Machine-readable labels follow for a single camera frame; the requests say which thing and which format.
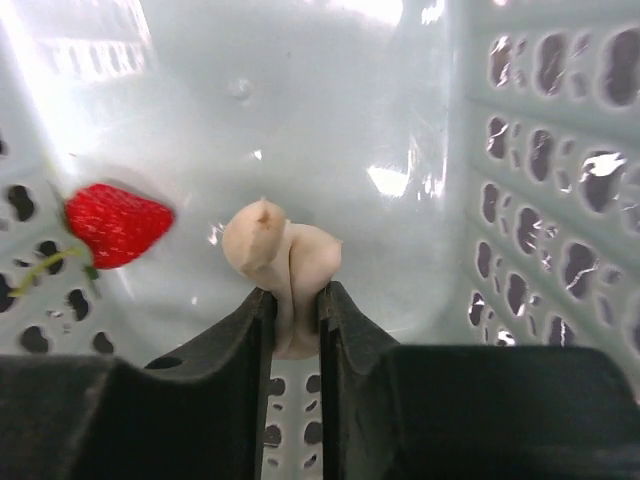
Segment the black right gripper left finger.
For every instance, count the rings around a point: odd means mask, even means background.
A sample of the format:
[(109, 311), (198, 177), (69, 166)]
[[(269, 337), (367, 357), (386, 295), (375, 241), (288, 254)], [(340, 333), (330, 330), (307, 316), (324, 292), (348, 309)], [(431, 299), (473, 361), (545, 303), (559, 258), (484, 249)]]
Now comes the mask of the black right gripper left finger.
[(257, 479), (273, 297), (144, 367), (107, 355), (3, 356), (5, 479)]

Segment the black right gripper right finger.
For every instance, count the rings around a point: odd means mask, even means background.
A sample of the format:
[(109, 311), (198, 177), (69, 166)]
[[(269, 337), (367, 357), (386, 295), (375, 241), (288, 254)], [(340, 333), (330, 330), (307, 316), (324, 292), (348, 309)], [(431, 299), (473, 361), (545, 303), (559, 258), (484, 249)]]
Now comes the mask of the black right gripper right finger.
[(635, 479), (639, 407), (590, 348), (397, 342), (317, 297), (327, 479)]

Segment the white garlic bulb toy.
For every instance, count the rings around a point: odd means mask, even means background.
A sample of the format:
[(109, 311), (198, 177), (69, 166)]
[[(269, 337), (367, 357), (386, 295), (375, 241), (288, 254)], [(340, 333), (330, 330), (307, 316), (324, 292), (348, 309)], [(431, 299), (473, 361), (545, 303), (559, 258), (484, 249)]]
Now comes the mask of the white garlic bulb toy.
[(226, 225), (222, 250), (229, 265), (276, 300), (276, 360), (319, 354), (317, 295), (342, 265), (343, 242), (312, 225), (293, 223), (277, 204), (261, 198)]

